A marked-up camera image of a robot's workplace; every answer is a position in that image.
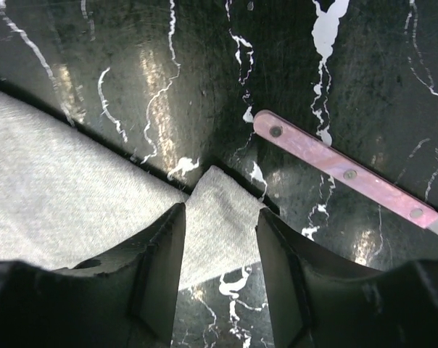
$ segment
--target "fabric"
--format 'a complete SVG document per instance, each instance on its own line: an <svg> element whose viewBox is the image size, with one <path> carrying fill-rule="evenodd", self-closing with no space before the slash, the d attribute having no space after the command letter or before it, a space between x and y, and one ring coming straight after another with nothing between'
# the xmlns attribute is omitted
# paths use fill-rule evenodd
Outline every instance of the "fabric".
<svg viewBox="0 0 438 348"><path fill-rule="evenodd" d="M126 240L187 195L0 93L0 260L53 270ZM259 261L264 207L211 167L186 201L180 289Z"/></svg>

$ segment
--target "knife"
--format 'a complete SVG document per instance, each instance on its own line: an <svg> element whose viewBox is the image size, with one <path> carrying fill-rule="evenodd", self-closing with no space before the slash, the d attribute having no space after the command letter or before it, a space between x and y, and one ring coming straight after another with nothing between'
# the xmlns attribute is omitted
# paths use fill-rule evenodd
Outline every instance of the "knife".
<svg viewBox="0 0 438 348"><path fill-rule="evenodd" d="M438 235L438 212L377 174L332 149L282 117L259 111L255 132L267 141L316 167L420 228Z"/></svg>

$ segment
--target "screw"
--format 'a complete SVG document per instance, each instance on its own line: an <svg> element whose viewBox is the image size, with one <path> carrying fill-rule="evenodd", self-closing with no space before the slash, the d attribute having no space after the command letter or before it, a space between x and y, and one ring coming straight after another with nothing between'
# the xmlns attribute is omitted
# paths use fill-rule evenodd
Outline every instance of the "screw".
<svg viewBox="0 0 438 348"><path fill-rule="evenodd" d="M356 170L353 170L353 169L349 169L343 173L343 178L345 178L347 180L352 180L352 179L356 178L357 176L358 176L358 174L356 173Z"/></svg>
<svg viewBox="0 0 438 348"><path fill-rule="evenodd" d="M282 129L282 127L280 125L274 125L269 130L269 134L273 138L278 138L279 136L282 135L283 132L284 132L284 130Z"/></svg>
<svg viewBox="0 0 438 348"><path fill-rule="evenodd" d="M409 216L411 216L412 219L417 219L417 218L421 217L422 214L423 214L423 211L421 208L415 208L415 209L412 209L410 211Z"/></svg>

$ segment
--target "black marble surface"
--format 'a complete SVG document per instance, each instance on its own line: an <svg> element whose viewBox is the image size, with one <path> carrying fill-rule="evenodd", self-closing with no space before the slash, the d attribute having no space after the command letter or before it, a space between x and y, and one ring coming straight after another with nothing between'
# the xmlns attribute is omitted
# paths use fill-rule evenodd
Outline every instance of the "black marble surface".
<svg viewBox="0 0 438 348"><path fill-rule="evenodd" d="M250 107L270 109L330 135L335 149L438 209L438 0L0 0L0 90L187 192L219 165L265 193L296 231L360 264L387 270L438 257L438 236L245 122ZM219 285L180 293L178 306L198 315L180 314L174 345L213 347L219 333L229 343L216 347L272 342L245 320L267 308L240 315L230 333L234 296L219 296ZM239 298L257 308L265 297L252 290L264 294L253 285Z"/></svg>

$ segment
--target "black plastic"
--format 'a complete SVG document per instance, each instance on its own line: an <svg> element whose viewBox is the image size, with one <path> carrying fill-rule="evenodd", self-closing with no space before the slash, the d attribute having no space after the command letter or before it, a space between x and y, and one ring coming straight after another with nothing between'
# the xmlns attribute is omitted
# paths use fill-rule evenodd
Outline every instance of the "black plastic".
<svg viewBox="0 0 438 348"><path fill-rule="evenodd" d="M176 204L72 270L0 262L0 347L169 346L184 237Z"/></svg>
<svg viewBox="0 0 438 348"><path fill-rule="evenodd" d="M257 242L276 348L438 347L438 261L358 265L260 212Z"/></svg>

